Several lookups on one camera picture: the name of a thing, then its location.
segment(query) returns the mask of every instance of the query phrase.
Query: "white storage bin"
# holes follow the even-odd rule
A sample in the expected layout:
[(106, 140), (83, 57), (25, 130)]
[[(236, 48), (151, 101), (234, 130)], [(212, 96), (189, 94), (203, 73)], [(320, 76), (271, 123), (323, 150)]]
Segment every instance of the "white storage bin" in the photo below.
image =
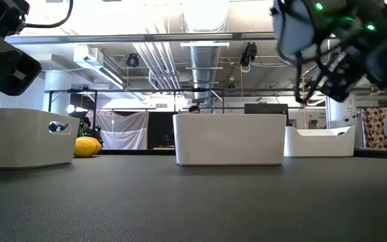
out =
[[(69, 124), (50, 132), (50, 122)], [(40, 110), (0, 108), (0, 168), (70, 163), (80, 119)]]
[(354, 146), (354, 126), (328, 130), (286, 127), (286, 157), (350, 157)]
[(173, 121), (179, 165), (283, 163), (283, 114), (178, 114)]

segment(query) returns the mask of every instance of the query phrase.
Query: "dark tabletop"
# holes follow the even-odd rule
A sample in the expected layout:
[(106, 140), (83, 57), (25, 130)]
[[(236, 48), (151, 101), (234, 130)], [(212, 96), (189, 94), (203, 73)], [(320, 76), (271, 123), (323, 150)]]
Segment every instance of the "dark tabletop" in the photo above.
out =
[(387, 242), (387, 160), (103, 156), (0, 171), (0, 241)]

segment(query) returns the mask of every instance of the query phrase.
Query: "yellow fruit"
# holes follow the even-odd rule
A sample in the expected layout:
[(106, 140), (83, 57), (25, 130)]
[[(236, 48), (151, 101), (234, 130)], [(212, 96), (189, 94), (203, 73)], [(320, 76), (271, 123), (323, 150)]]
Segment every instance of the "yellow fruit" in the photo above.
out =
[(92, 140), (95, 143), (95, 152), (93, 153), (94, 155), (98, 154), (98, 152), (102, 150), (102, 145), (99, 143), (99, 141), (96, 138), (88, 137), (88, 136), (82, 136), (79, 138), (86, 138), (88, 140)]
[(96, 145), (92, 140), (77, 138), (75, 141), (74, 155), (77, 157), (90, 157), (96, 150)]

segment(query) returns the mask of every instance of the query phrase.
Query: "white plastic bin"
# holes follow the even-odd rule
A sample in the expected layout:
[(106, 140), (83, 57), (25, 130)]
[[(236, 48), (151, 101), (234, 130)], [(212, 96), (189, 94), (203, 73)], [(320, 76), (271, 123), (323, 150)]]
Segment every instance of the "white plastic bin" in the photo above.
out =
[(350, 157), (354, 146), (354, 126), (328, 130), (286, 127), (286, 157)]
[[(50, 132), (51, 121), (69, 124)], [(70, 163), (80, 119), (40, 110), (0, 108), (0, 168)]]
[(178, 114), (173, 121), (179, 165), (283, 163), (283, 114)]

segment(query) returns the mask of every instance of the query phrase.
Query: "computer monitor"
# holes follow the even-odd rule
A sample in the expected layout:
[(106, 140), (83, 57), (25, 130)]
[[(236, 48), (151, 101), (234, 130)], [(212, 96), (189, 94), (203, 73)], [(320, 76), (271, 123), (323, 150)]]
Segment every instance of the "computer monitor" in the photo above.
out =
[(286, 125), (290, 126), (287, 104), (245, 104), (245, 114), (284, 114)]

